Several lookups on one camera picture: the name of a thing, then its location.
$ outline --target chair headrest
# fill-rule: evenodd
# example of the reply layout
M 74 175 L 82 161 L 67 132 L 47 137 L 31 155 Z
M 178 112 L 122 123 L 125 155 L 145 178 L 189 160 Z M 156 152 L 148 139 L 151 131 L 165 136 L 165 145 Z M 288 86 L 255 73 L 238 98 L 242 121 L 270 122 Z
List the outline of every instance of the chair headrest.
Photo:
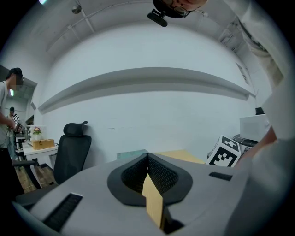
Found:
M 87 124 L 88 121 L 84 121 L 83 123 L 69 123 L 64 127 L 64 134 L 70 137 L 79 137 L 83 136 L 83 125 Z

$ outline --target floor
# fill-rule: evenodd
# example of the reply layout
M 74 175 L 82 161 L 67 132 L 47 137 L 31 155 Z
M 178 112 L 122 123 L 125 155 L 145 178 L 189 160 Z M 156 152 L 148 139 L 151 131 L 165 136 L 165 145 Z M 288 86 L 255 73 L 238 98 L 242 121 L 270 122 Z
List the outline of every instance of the floor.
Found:
M 50 182 L 56 182 L 53 177 L 53 171 L 49 167 L 41 168 L 40 166 L 35 166 L 35 170 L 42 187 L 48 186 Z M 25 193 L 36 190 L 23 167 L 15 167 L 15 171 Z

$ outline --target chair armrest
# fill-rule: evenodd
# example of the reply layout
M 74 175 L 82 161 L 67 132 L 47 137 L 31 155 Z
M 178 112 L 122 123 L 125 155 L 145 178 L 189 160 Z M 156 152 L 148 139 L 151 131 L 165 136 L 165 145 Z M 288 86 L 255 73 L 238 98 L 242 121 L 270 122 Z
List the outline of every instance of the chair armrest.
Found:
M 22 160 L 22 161 L 12 161 L 12 166 L 30 166 L 30 165 L 36 165 L 36 162 L 33 160 Z

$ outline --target wooden box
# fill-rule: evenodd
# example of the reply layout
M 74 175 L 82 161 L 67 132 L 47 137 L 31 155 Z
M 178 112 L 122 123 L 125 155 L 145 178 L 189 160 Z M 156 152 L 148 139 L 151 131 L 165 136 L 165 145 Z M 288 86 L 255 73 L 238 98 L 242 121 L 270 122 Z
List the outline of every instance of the wooden box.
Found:
M 45 149 L 45 148 L 52 148 L 52 147 L 55 146 L 53 139 L 33 141 L 32 144 L 33 144 L 33 149 L 34 150 L 40 150 L 40 149 Z

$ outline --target glasses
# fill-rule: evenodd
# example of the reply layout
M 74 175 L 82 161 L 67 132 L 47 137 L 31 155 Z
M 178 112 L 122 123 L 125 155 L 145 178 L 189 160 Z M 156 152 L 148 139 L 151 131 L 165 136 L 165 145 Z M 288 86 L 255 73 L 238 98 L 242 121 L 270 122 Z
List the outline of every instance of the glasses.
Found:
M 173 0 L 160 0 L 161 2 L 165 3 L 167 6 L 171 7 L 173 4 Z M 179 15 L 183 17 L 187 17 L 187 15 L 190 13 L 189 11 L 185 10 L 181 6 L 171 7 L 174 11 L 176 11 Z

